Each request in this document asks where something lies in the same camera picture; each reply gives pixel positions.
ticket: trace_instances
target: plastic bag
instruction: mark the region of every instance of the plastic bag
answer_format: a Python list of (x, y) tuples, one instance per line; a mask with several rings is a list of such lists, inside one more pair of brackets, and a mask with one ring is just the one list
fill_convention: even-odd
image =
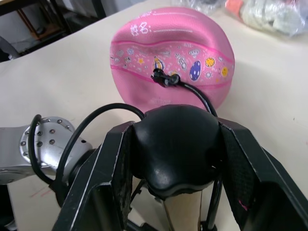
[(227, 0), (226, 8), (258, 30), (287, 36), (308, 31), (307, 0)]
[(193, 8), (204, 14), (211, 14), (225, 3), (226, 0), (172, 0), (173, 5)]

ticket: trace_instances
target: cable connector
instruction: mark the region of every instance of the cable connector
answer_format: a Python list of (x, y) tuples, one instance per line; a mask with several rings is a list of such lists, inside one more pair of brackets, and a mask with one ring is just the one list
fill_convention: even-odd
[(166, 88), (169, 86), (175, 86), (180, 82), (180, 76), (178, 74), (166, 75), (163, 70), (156, 68), (153, 71), (151, 78), (155, 83), (158, 83), (160, 86)]

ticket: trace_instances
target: white table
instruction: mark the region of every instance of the white table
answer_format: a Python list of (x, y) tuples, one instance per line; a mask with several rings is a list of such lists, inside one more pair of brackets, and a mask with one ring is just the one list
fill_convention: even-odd
[[(109, 67), (112, 36), (140, 13), (169, 5), (168, 0), (140, 3), (25, 57), (1, 63), (0, 127), (29, 124), (37, 113), (61, 116), (77, 126), (96, 108), (122, 102)], [(236, 59), (232, 88), (218, 116), (251, 129), (308, 197), (308, 37), (278, 39), (223, 12), (213, 19), (226, 32)], [(129, 120), (138, 119), (130, 112), (107, 112), (82, 137), (98, 146), (111, 127)], [(33, 176), (9, 188), (19, 231), (52, 228), (59, 208), (44, 183)], [(205, 193), (207, 202), (210, 193)], [(149, 210), (144, 208), (142, 214)], [(217, 226), (220, 231), (238, 230), (224, 192)]]

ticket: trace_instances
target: blue egg graphic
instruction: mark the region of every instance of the blue egg graphic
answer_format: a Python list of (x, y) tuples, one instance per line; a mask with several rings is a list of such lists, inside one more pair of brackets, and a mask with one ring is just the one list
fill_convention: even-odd
[(189, 77), (192, 81), (196, 81), (201, 75), (201, 63), (200, 61), (194, 62), (189, 72)]

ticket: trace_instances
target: pink basketball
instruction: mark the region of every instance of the pink basketball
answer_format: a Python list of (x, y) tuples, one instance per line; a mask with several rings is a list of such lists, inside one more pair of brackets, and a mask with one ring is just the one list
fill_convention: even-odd
[(215, 108), (226, 98), (234, 73), (233, 50), (220, 26), (181, 7), (152, 10), (124, 25), (112, 39), (110, 59), (124, 102), (144, 112), (166, 104), (204, 108), (186, 89), (155, 83), (155, 68), (179, 74), (181, 81), (203, 91)]

